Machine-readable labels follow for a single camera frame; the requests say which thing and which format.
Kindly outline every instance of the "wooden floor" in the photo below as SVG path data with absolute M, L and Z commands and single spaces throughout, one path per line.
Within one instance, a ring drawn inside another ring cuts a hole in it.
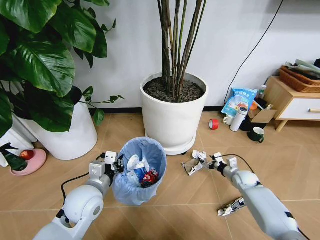
M 263 143 L 252 142 L 245 132 L 232 132 L 225 124 L 209 130 L 217 112 L 204 112 L 192 149 L 208 154 L 238 154 L 255 170 L 292 212 L 310 239 L 320 236 L 320 123 L 289 122 L 282 132 L 272 124 L 265 128 Z M 0 239 L 29 240 L 57 214 L 62 206 L 62 182 L 88 172 L 89 162 L 101 152 L 119 151 L 130 139 L 144 135 L 140 114 L 108 114 L 97 128 L 98 142 L 85 156 L 60 161 L 48 156 L 46 164 L 30 176 L 15 177 L 0 168 Z M 85 239 L 269 239 L 247 208 L 219 217 L 217 209 L 239 197 L 239 192 L 218 172 L 202 169 L 187 176 L 181 162 L 191 157 L 169 156 L 167 172 L 157 196 L 140 207 L 117 202 L 107 194 L 104 210 Z M 240 162 L 240 168 L 246 166 Z M 85 178 L 70 182 L 69 192 Z

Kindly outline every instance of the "blue can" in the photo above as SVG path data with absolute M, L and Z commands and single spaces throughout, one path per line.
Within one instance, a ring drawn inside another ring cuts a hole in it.
M 141 183 L 147 173 L 147 170 L 145 168 L 145 165 L 140 162 L 134 167 L 134 172 L 138 176 L 139 183 Z

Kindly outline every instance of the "soil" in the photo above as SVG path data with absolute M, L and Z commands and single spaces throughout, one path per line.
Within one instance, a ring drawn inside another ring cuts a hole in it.
M 172 94 L 167 95 L 166 88 L 163 84 L 162 77 L 149 81 L 144 87 L 145 93 L 151 97 L 167 103 L 177 103 Z M 179 103 L 187 103 L 201 98 L 204 91 L 194 82 L 184 80 L 181 89 Z

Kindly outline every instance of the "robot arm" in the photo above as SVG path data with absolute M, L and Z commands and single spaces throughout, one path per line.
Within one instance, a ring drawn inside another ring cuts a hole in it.
M 299 232 L 297 221 L 290 211 L 270 189 L 259 182 L 254 173 L 240 171 L 235 157 L 229 158 L 227 163 L 220 153 L 214 154 L 211 158 L 213 162 L 209 168 L 218 170 L 240 191 L 245 204 L 264 233 L 276 240 L 306 239 Z
M 117 157 L 116 152 L 106 152 L 104 161 L 91 162 L 88 181 L 68 194 L 59 213 L 38 232 L 34 240 L 81 240 L 102 212 L 104 196 L 114 175 L 123 172 L 122 157 Z

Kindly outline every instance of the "white drawer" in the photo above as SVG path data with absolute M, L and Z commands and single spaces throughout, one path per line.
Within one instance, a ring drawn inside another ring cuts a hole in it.
M 320 120 L 320 113 L 310 109 L 320 110 L 319 98 L 294 98 L 278 119 Z

